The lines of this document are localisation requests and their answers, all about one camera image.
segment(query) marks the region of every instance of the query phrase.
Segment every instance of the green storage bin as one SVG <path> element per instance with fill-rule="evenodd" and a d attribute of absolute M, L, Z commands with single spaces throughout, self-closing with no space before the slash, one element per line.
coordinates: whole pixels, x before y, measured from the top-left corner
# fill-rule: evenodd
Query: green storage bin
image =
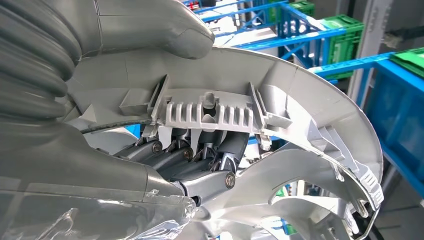
<path fill-rule="evenodd" d="M 282 0 L 268 0 L 268 3 L 281 2 Z M 301 13 L 308 16 L 313 16 L 315 13 L 315 4 L 308 1 L 297 1 L 289 4 L 292 8 L 299 10 Z M 280 11 L 276 12 L 276 8 L 268 9 L 268 22 L 277 23 L 280 21 Z"/>
<path fill-rule="evenodd" d="M 424 78 L 424 47 L 410 49 L 390 56 L 402 68 Z"/>
<path fill-rule="evenodd" d="M 282 0 L 268 0 L 268 3 L 281 2 Z M 277 12 L 275 7 L 268 8 L 268 23 L 277 23 L 280 21 L 280 11 Z"/>
<path fill-rule="evenodd" d="M 330 49 L 328 51 L 327 64 L 335 64 L 354 59 L 362 40 L 364 24 L 344 14 L 327 17 L 322 19 L 320 22 L 331 29 L 346 29 L 345 34 L 330 38 Z M 326 78 L 341 79 L 350 77 L 352 74 L 353 71 L 348 73 L 343 72 L 327 76 Z"/>
<path fill-rule="evenodd" d="M 315 4 L 308 1 L 297 1 L 289 4 L 292 8 L 298 10 L 299 12 L 306 14 L 310 17 L 313 17 L 315 14 Z"/>

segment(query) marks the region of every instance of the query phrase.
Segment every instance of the screw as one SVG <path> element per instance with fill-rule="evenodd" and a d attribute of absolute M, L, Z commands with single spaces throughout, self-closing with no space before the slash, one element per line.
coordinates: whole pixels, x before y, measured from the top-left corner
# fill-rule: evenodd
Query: screw
<path fill-rule="evenodd" d="M 160 141 L 153 143 L 153 146 L 151 146 L 151 150 L 155 154 L 159 153 L 160 151 L 162 151 L 162 143 Z"/>
<path fill-rule="evenodd" d="M 192 157 L 193 157 L 193 149 L 191 147 L 184 150 L 184 158 L 192 159 Z"/>
<path fill-rule="evenodd" d="M 227 173 L 227 175 L 225 176 L 225 186 L 226 186 L 226 188 L 232 189 L 235 184 L 236 184 L 236 176 L 234 175 L 234 173 L 232 173 L 232 172 Z"/>

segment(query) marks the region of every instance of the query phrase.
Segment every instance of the clear plastic film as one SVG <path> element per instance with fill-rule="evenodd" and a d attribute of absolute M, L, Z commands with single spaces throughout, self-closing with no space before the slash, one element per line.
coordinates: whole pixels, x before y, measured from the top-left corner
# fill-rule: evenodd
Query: clear plastic film
<path fill-rule="evenodd" d="M 172 240 L 196 211 L 189 197 L 136 194 L 140 201 L 0 190 L 0 240 Z"/>

